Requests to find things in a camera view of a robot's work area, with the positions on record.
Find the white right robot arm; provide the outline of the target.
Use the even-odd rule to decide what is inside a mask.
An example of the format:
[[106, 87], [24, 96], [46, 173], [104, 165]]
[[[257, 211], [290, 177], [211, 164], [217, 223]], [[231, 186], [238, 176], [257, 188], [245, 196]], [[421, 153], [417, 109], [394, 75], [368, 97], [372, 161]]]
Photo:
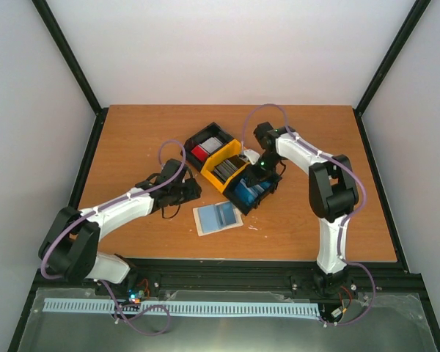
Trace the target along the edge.
[[263, 149], [259, 155], [251, 150], [242, 154], [250, 165], [245, 183], [252, 188], [265, 182], [276, 165], [287, 159], [308, 176], [309, 204], [320, 222], [320, 248], [317, 264], [325, 274], [337, 274], [345, 266], [345, 239], [350, 215], [359, 201], [355, 174], [345, 155], [332, 156], [302, 139], [286, 127], [259, 124], [254, 137]]

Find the beige card holder wallet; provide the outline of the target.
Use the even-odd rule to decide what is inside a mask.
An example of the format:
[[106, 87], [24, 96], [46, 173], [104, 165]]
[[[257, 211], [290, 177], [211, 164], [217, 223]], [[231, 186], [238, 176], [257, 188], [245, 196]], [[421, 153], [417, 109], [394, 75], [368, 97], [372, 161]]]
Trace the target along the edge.
[[231, 202], [220, 202], [193, 209], [199, 237], [243, 226], [241, 212]]

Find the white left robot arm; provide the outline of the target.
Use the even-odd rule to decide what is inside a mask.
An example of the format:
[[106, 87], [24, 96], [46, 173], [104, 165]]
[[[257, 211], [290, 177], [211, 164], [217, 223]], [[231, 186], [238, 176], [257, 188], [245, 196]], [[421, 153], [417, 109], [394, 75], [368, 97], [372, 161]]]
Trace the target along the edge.
[[192, 171], [182, 161], [170, 159], [161, 172], [115, 199], [93, 208], [61, 209], [38, 250], [41, 275], [72, 283], [103, 280], [122, 295], [132, 294], [137, 275], [121, 257], [99, 252], [100, 241], [137, 218], [199, 199], [201, 192]]

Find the blue credit card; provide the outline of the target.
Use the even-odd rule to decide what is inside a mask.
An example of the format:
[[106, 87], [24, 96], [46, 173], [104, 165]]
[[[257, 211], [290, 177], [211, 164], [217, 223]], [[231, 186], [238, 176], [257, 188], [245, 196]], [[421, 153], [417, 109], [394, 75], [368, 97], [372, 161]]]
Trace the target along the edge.
[[203, 233], [213, 232], [220, 229], [219, 218], [215, 205], [200, 207], [197, 213]]

